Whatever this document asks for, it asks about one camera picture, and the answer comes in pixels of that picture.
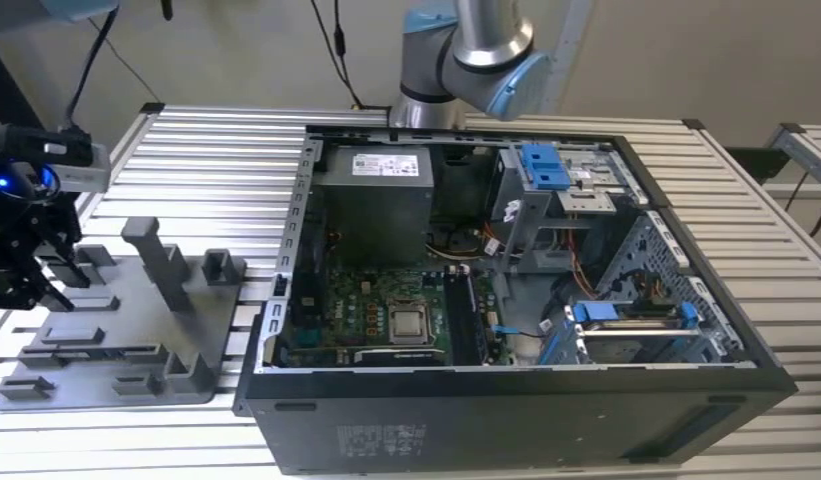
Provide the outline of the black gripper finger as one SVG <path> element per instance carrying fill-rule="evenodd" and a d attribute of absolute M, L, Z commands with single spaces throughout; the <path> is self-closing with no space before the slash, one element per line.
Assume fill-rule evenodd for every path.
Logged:
<path fill-rule="evenodd" d="M 33 292 L 35 302 L 50 311 L 74 310 L 75 305 L 51 284 L 41 271 L 33 271 L 27 275 L 27 285 Z"/>
<path fill-rule="evenodd" d="M 75 250 L 69 242 L 43 241 L 39 259 L 67 287 L 87 288 L 90 279 L 75 263 Z"/>

